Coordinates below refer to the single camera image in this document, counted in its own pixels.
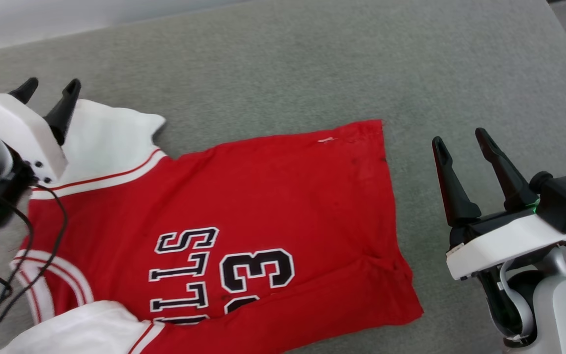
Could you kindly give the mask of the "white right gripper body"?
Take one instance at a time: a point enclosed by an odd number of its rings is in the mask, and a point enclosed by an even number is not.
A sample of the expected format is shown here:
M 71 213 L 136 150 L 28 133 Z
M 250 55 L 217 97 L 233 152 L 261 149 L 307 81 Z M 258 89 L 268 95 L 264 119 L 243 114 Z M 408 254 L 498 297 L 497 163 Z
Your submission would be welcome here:
M 452 228 L 446 264 L 454 280 L 566 242 L 566 232 L 532 209 L 494 214 L 488 219 L 469 219 L 456 211 L 446 215 Z

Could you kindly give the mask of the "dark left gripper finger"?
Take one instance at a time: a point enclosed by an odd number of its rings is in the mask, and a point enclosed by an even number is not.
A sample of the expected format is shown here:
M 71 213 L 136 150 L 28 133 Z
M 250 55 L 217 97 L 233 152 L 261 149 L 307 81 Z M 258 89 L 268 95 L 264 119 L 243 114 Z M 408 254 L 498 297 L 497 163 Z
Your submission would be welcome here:
M 11 90 L 8 94 L 10 96 L 13 96 L 13 98 L 17 99 L 24 105 L 27 105 L 27 103 L 29 103 L 30 99 L 34 95 L 34 92 L 36 92 L 38 85 L 39 85 L 38 78 L 31 77 L 16 89 Z
M 59 146 L 65 143 L 81 88 L 81 81 L 72 79 L 61 92 L 58 103 L 43 117 Z

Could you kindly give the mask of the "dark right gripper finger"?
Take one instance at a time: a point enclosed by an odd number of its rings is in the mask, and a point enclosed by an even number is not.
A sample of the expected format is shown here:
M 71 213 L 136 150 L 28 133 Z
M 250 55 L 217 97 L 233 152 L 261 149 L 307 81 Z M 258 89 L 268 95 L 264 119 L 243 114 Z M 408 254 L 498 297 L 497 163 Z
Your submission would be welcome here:
M 453 158 L 441 137 L 433 138 L 432 150 L 447 224 L 450 227 L 457 227 L 478 220 L 481 210 L 467 196 L 454 172 Z
M 509 157 L 499 148 L 485 128 L 475 130 L 483 157 L 488 161 L 497 177 L 505 196 L 505 211 L 515 212 L 534 206 L 538 196 L 529 188 L 529 184 Z

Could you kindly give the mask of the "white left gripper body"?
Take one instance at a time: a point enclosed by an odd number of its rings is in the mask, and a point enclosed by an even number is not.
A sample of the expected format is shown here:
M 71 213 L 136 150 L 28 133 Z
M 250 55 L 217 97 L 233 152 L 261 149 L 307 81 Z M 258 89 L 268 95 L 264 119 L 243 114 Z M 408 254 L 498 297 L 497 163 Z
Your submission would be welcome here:
M 65 154 L 47 122 L 13 96 L 0 93 L 0 145 L 6 144 L 32 164 L 40 180 L 58 181 L 67 167 Z

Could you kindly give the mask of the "red white basketball jersey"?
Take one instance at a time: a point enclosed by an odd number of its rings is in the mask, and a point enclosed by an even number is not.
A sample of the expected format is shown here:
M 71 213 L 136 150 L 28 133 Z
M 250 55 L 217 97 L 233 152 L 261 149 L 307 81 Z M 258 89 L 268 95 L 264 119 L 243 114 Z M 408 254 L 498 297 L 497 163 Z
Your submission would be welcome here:
M 165 119 L 81 99 L 35 188 L 34 319 L 0 354 L 280 354 L 423 315 L 396 236 L 382 121 L 171 159 Z

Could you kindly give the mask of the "grey fabric sofa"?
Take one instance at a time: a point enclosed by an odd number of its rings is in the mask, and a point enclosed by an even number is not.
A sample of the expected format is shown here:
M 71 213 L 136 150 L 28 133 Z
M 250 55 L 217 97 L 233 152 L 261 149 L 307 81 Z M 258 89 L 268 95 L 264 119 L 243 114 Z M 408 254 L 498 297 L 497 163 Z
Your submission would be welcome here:
M 497 354 L 481 286 L 454 281 L 431 140 L 484 214 L 504 197 L 474 131 L 526 179 L 566 175 L 566 32 L 546 0 L 271 0 L 0 49 L 0 92 L 166 117 L 171 157 L 263 135 L 385 123 L 399 246 L 424 315 L 290 354 Z

